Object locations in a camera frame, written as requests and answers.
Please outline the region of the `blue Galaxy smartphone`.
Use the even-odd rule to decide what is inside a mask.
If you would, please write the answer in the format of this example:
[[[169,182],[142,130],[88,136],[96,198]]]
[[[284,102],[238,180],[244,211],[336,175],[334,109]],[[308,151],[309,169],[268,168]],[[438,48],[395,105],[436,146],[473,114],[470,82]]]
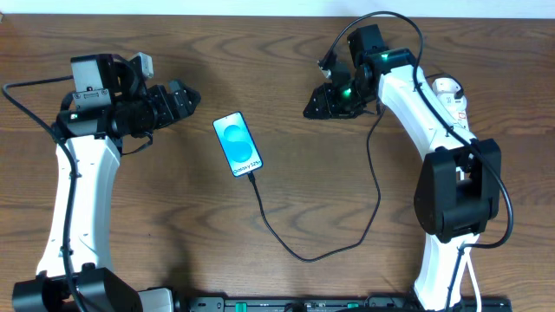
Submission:
[[[212,126],[235,178],[263,167],[264,161],[241,112],[216,119]]]

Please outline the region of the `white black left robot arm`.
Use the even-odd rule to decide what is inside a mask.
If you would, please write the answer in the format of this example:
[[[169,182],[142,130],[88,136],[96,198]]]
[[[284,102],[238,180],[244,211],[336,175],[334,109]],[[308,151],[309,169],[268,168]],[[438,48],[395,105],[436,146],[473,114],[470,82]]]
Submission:
[[[73,91],[47,133],[56,144],[58,180],[49,240],[33,279],[12,292],[17,311],[181,311],[175,290],[135,290],[115,273],[109,247],[111,199],[131,136],[144,146],[153,133],[191,116],[200,93],[182,81],[148,86],[153,61],[139,53],[71,59]]]

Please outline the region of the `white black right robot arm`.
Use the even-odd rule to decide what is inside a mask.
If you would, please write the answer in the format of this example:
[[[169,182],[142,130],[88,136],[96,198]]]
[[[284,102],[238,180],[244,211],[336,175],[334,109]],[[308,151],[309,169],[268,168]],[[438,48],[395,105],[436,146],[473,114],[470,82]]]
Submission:
[[[459,309],[467,253],[481,247],[479,236],[506,195],[500,147],[470,131],[466,98],[456,80],[427,81],[421,53],[389,48],[375,24],[349,34],[348,45],[356,71],[329,49],[318,63],[327,81],[314,89],[304,117],[352,119],[378,101],[401,122],[422,159],[414,208],[426,243],[413,291],[420,309]]]

